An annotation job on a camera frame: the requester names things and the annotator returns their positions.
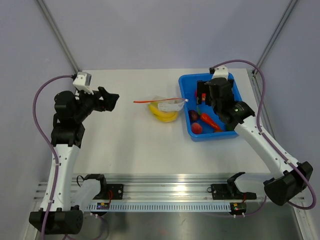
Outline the clear zip top bag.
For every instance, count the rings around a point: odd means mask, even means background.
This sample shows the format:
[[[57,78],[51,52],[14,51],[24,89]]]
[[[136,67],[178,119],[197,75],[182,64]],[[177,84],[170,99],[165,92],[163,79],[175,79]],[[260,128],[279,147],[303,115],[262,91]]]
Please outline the clear zip top bag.
[[[177,111],[178,112],[178,116],[179,116],[179,112],[183,109],[184,105],[186,103],[188,103],[188,102],[189,102],[189,100],[187,98],[182,98],[182,97],[169,97],[169,98],[166,98],[166,97],[160,97],[160,96],[155,96],[152,99],[143,99],[143,100],[134,100],[133,101],[134,104],[147,105],[147,109],[148,110],[149,110],[148,105],[149,104],[153,104],[160,111],[163,111],[163,112]]]

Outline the yellow banana bunch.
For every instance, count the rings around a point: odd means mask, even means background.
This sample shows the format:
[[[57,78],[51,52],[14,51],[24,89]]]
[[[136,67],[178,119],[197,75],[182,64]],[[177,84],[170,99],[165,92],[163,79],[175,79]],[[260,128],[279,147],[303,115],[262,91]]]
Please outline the yellow banana bunch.
[[[157,106],[151,103],[148,105],[148,109],[156,119],[158,119],[160,122],[163,122],[163,123],[173,122],[178,118],[178,115],[179,115],[178,111],[170,111],[170,112],[161,111],[158,109]]]

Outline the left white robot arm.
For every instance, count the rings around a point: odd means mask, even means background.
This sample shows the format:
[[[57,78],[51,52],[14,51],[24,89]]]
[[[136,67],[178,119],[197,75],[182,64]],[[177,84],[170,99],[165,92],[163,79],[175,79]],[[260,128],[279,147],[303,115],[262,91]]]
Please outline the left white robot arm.
[[[75,162],[85,133],[83,121],[93,112],[111,112],[119,99],[100,86],[92,93],[78,95],[62,91],[54,98],[55,114],[49,146],[52,163],[45,196],[39,210],[32,211],[29,223],[46,235],[76,235],[83,225],[85,209],[94,199],[111,200],[113,193],[102,174],[88,174],[81,187],[71,194]]]

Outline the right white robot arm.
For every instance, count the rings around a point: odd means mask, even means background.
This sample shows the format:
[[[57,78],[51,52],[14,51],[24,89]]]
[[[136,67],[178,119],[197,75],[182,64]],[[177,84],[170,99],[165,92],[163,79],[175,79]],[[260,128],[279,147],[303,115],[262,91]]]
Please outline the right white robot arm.
[[[239,198],[244,193],[265,194],[274,204],[289,203],[297,194],[310,187],[313,167],[289,155],[260,125],[255,112],[244,101],[236,101],[234,81],[225,77],[198,81],[197,103],[211,106],[224,125],[242,137],[263,160],[270,176],[247,175],[239,172],[227,180],[227,193]]]

